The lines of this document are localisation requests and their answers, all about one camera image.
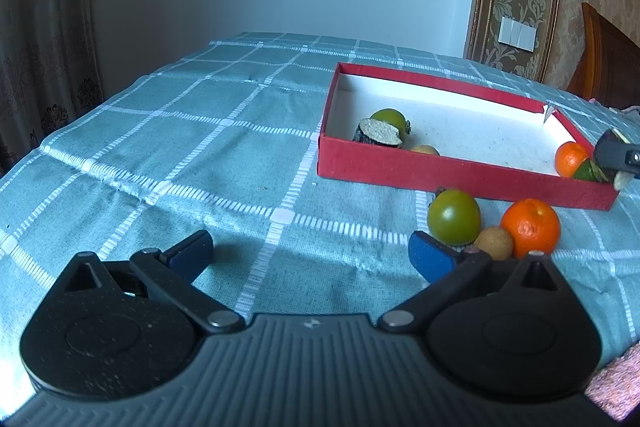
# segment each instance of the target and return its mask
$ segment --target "pink fluffy towel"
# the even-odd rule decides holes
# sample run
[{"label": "pink fluffy towel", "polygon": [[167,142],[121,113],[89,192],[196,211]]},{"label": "pink fluffy towel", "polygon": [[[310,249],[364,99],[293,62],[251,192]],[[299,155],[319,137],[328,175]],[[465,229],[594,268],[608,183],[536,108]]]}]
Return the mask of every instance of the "pink fluffy towel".
[{"label": "pink fluffy towel", "polygon": [[640,344],[597,373],[586,395],[613,419],[623,420],[640,403]]}]

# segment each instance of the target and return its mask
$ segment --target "green tomato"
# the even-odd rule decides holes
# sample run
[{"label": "green tomato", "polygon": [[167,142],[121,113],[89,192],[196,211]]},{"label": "green tomato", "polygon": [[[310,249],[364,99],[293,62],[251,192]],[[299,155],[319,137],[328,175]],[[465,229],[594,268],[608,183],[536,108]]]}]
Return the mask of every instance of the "green tomato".
[{"label": "green tomato", "polygon": [[380,120],[396,127],[400,132],[400,139],[404,140],[411,133],[411,124],[404,119],[404,115],[396,109],[380,109],[371,115],[373,120]]},{"label": "green tomato", "polygon": [[431,235],[445,245],[468,245],[480,233],[480,207],[462,190],[445,190],[431,203],[427,225]]}]

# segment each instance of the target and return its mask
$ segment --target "checkered tablecloth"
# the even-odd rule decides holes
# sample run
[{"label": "checkered tablecloth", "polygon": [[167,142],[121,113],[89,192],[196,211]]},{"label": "checkered tablecloth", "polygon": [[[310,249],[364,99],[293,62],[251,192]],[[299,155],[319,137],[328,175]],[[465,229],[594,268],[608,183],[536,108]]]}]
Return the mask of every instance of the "checkered tablecloth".
[{"label": "checkered tablecloth", "polygon": [[[0,417],[33,392],[18,355],[71,256],[127,259],[197,229],[216,244],[197,280],[245,317],[368,312],[425,287],[406,244],[433,195],[316,175],[335,64],[437,74],[551,101],[593,142],[640,127],[568,93],[480,64],[374,42],[292,34],[215,41],[47,137],[0,179]],[[556,264],[603,338],[602,363],[640,327],[639,182],[610,212],[558,208]],[[509,203],[479,201],[486,225]]]}]

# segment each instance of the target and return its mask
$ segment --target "orange fruit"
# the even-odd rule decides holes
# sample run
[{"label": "orange fruit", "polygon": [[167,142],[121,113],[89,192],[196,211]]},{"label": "orange fruit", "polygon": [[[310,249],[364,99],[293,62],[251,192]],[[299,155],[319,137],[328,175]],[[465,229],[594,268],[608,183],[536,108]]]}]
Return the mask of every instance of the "orange fruit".
[{"label": "orange fruit", "polygon": [[563,178],[571,178],[589,155],[576,142],[563,143],[556,151],[556,172]]},{"label": "orange fruit", "polygon": [[551,253],[560,239],[558,214],[544,201],[513,203],[502,216],[500,226],[513,237],[513,256],[522,259],[530,250]]}]

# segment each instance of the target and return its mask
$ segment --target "red box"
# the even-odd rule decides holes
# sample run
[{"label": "red box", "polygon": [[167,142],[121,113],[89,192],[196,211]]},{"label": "red box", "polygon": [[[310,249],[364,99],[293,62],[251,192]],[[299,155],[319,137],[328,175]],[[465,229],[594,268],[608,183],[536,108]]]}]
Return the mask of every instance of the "red box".
[{"label": "red box", "polygon": [[[435,146],[441,156],[352,141],[358,122],[385,107],[399,109],[412,121],[410,139]],[[574,140],[589,154],[593,146],[558,110],[543,121],[545,108],[537,100],[468,82],[341,62],[324,107],[318,175],[428,192],[456,187],[491,200],[536,198],[555,206],[609,210],[618,195],[612,185],[555,173],[559,145]]]}]

